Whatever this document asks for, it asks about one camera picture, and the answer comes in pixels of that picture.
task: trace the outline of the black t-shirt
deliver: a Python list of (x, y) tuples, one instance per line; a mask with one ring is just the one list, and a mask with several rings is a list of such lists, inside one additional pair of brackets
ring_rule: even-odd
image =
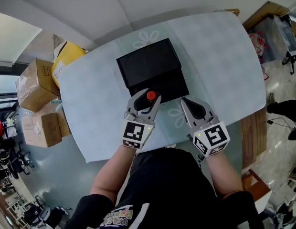
[(81, 198), (65, 229), (263, 228), (248, 192), (224, 200), (190, 153), (163, 148), (139, 154), (119, 204), (103, 195)]

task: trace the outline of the forearm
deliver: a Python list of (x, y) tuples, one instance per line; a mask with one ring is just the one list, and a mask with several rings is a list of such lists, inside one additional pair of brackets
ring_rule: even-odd
[(224, 152), (217, 153), (207, 158), (206, 161), (218, 196), (226, 197), (243, 190), (241, 177), (230, 165)]
[(117, 193), (127, 177), (135, 152), (136, 149), (120, 146), (98, 172), (91, 194), (105, 195), (115, 203)]

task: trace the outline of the red button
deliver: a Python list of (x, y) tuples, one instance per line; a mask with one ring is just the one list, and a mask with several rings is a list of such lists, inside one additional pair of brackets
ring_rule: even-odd
[(147, 99), (153, 102), (157, 98), (157, 95), (158, 94), (155, 91), (149, 91), (147, 93)]

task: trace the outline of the black sleeve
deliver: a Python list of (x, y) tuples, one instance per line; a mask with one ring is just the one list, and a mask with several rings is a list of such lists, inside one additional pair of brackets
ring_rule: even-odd
[(113, 202), (106, 196), (99, 194), (85, 196), (80, 199), (72, 218), (64, 229), (97, 228), (113, 208)]
[(249, 192), (237, 192), (229, 195), (223, 200), (223, 212), (231, 227), (237, 227), (247, 221), (251, 229), (264, 228), (259, 219), (253, 196)]

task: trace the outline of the stacked cardboard box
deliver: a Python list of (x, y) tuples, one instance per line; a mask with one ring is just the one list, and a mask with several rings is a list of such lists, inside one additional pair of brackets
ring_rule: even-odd
[(50, 104), (60, 97), (52, 65), (36, 59), (16, 82), (20, 107), (32, 111), (22, 118), (22, 127), (26, 143), (34, 146), (51, 147), (71, 133), (63, 109), (56, 113), (57, 105)]

